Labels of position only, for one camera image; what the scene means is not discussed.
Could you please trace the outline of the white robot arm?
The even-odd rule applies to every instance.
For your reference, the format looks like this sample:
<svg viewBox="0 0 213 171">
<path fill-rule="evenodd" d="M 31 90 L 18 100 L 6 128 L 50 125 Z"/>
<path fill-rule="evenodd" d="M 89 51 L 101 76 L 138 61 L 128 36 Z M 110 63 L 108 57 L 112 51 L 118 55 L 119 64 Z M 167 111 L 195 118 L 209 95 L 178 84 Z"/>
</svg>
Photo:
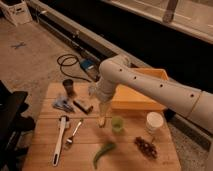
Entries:
<svg viewBox="0 0 213 171">
<path fill-rule="evenodd" d="M 180 83 L 162 80 L 130 68 L 130 59 L 116 55 L 101 62 L 96 97 L 110 101 L 119 84 L 130 87 L 182 115 L 213 134 L 213 94 Z"/>
</svg>

